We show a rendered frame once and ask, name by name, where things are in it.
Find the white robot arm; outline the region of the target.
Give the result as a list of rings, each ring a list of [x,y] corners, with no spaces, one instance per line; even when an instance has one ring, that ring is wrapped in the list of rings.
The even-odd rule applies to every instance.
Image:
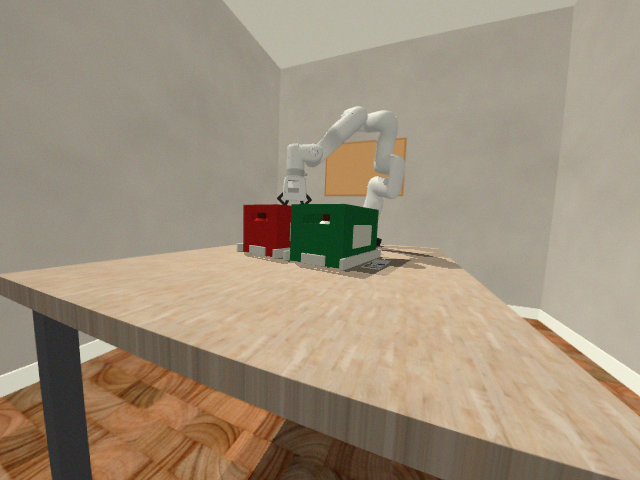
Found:
[[[404,158],[393,154],[398,121],[395,115],[389,111],[367,114],[367,111],[362,107],[347,109],[341,119],[328,130],[325,137],[317,145],[289,145],[287,148],[287,176],[307,176],[304,171],[304,162],[309,167],[318,166],[357,132],[361,125],[364,126],[358,131],[380,132],[376,144],[374,170],[379,174],[388,175],[388,178],[377,176],[369,181],[364,204],[366,208],[379,210],[379,220],[383,197],[388,199],[398,197],[405,172]]]

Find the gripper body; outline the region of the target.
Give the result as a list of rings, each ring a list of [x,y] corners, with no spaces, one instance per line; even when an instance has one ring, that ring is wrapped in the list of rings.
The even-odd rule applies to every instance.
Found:
[[[299,193],[288,192],[288,180],[299,181]],[[289,175],[284,179],[283,199],[289,201],[305,201],[306,200],[306,180],[302,176]],[[292,200],[290,200],[292,199]]]

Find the red plastic bottle crate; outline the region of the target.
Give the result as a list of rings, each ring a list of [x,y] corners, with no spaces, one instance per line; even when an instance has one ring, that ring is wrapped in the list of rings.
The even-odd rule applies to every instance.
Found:
[[[273,249],[289,248],[291,241],[291,206],[244,205],[243,251],[249,245],[266,247],[265,256],[272,257]],[[268,221],[255,221],[258,213],[266,213]]]

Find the grey pick list card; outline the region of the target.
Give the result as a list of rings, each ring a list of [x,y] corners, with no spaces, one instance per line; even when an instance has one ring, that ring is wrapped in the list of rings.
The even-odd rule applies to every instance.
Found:
[[[386,264],[388,264],[390,261],[388,260],[379,260],[379,259],[375,259],[361,267],[364,268],[371,268],[371,269],[381,269],[382,267],[384,267]]]

